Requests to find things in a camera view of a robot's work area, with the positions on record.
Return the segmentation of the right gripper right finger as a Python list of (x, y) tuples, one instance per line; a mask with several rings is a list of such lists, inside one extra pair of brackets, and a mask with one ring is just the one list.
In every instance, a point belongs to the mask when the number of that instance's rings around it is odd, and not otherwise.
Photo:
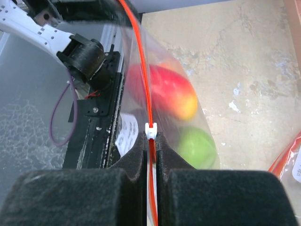
[(195, 169), (163, 135), (156, 143), (159, 225), (298, 225), (285, 189), (272, 173)]

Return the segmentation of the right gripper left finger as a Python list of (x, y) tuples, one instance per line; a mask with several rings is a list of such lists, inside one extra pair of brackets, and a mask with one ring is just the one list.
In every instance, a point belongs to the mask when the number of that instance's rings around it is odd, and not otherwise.
[(146, 138), (110, 168), (36, 170), (13, 184), (0, 211), (3, 226), (144, 226)]

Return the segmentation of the clear orange-zip bag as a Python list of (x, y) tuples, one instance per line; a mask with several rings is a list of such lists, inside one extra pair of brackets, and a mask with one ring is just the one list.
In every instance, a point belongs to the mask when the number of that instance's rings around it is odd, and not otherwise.
[(131, 26), (122, 27), (125, 84), (115, 146), (121, 157), (146, 142), (147, 217), (158, 225), (157, 154), (159, 138), (196, 169), (218, 169), (219, 155), (208, 123), (181, 63), (158, 44), (136, 19), (130, 5), (118, 1)]

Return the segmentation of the orange file organizer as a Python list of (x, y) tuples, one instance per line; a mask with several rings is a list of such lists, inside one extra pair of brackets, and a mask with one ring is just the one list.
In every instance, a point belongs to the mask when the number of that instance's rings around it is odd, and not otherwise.
[(299, 70), (301, 69), (301, 0), (284, 1)]

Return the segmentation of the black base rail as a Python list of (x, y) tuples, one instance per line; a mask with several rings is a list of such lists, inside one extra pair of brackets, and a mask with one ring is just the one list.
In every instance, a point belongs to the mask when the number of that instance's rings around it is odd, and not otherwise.
[(124, 76), (120, 53), (108, 53), (104, 68), (111, 73), (109, 85), (78, 101), (76, 129), (68, 143), (63, 169), (108, 168), (120, 159), (115, 146)]

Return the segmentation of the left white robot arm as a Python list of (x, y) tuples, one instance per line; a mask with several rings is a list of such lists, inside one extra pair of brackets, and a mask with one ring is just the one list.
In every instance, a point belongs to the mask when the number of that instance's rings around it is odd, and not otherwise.
[(111, 83), (112, 73), (105, 66), (106, 54), (98, 40), (61, 31), (46, 22), (38, 24), (11, 0), (0, 2), (0, 29), (45, 51), (93, 90)]

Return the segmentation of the green lime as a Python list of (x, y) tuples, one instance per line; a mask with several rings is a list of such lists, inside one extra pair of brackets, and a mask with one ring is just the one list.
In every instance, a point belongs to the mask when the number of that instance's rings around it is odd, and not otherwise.
[(176, 151), (196, 169), (213, 168), (218, 157), (211, 135), (196, 127), (186, 127), (181, 130)]

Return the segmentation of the pink peach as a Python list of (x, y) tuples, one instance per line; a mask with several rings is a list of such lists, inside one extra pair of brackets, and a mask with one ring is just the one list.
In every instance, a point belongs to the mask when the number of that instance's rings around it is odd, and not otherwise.
[[(152, 110), (163, 111), (183, 121), (194, 118), (198, 111), (198, 97), (190, 81), (163, 64), (149, 64), (149, 70)], [(140, 64), (129, 67), (126, 90), (139, 105), (147, 104)]]

